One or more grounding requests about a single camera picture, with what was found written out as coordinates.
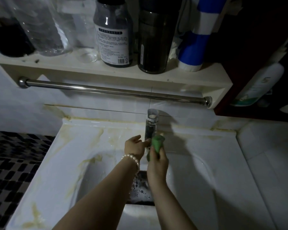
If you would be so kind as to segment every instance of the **hand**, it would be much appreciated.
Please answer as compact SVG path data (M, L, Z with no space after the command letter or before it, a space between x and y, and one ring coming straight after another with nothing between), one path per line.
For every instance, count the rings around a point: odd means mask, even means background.
M150 161L147 167L148 184L152 192L159 189L160 186L166 185L166 172L169 167L169 159L166 157L164 148L160 148L160 159L154 147L150 148Z
M125 142L125 154L133 154L139 161L144 155L145 148L148 147L151 142L151 139L142 142L140 138L141 135L136 135Z

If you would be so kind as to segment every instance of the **sink basin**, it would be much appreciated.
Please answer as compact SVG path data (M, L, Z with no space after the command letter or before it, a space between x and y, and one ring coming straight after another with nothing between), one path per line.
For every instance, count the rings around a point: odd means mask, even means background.
M121 160L125 141L144 131L145 123L64 120L6 230L52 229ZM168 186L199 230L275 229L235 132L158 131L166 139ZM147 163L144 155L141 171ZM126 204L118 229L160 229L156 208Z

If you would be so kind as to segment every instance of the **wall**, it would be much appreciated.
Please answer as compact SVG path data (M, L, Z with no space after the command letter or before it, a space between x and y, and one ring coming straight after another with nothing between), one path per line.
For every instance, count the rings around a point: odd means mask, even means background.
M252 121L238 142L279 230L288 230L288 123Z
M81 83L68 79L62 81ZM127 85L124 79L117 77L105 82L104 76L95 76L90 81L83 81L82 84L162 92L162 90L153 89L151 86L143 86L137 80ZM65 113L62 113L61 110L44 106L44 104L69 107L64 107ZM39 87L21 89L0 70L0 131L56 135L64 115L144 122L149 108L160 110L161 123L176 123L200 128L240 129L248 122L247 119L216 116L213 110L197 104Z

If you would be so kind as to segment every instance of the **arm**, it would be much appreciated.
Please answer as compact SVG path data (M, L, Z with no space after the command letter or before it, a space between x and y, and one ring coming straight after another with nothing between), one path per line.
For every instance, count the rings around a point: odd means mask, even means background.
M142 142L140 135L125 142L125 154L133 154L139 161L150 140ZM53 230L116 229L129 198L137 172L133 159L122 159L93 190L78 201Z
M160 226L162 230L197 230L166 184L168 166L169 160L164 149L160 149L160 159L158 160L154 148L151 147L147 177L154 197Z

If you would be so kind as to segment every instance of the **pearl bracelet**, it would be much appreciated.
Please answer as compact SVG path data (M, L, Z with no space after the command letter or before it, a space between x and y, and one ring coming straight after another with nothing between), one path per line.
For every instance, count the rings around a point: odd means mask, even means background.
M140 171L140 163L139 163L139 160L138 160L134 155L131 155L131 154L123 155L122 159L123 159L124 157L130 157L131 159L134 160L134 162L137 164L137 167L138 167L138 171L137 171L137 173L138 173L138 172Z

